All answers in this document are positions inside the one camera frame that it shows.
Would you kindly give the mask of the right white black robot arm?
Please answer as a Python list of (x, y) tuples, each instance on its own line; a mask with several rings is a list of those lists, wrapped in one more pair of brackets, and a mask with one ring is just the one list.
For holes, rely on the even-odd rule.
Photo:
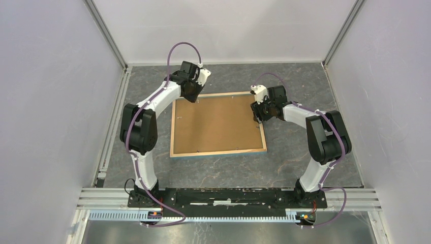
[(309, 206), (322, 192), (329, 172), (352, 149), (340, 112), (313, 110), (289, 101), (282, 85), (252, 85), (251, 94), (255, 99), (251, 104), (254, 121), (261, 124), (278, 118), (306, 130), (311, 159), (305, 173), (296, 182), (293, 199), (299, 207)]

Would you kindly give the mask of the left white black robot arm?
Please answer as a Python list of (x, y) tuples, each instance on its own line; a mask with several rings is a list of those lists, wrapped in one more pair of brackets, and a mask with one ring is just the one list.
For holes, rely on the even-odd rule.
[(152, 155), (158, 140), (157, 118), (179, 98), (195, 103), (210, 75), (202, 64), (184, 61), (149, 97), (137, 104), (128, 103), (122, 110), (119, 137), (132, 157), (135, 170), (131, 196), (147, 207), (156, 206), (160, 200)]

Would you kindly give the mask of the blue picture frame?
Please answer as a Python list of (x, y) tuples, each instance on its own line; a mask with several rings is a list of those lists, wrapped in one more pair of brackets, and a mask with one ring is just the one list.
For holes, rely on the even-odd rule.
[(247, 91), (199, 95), (172, 104), (170, 157), (205, 157), (267, 152), (264, 128), (253, 119)]

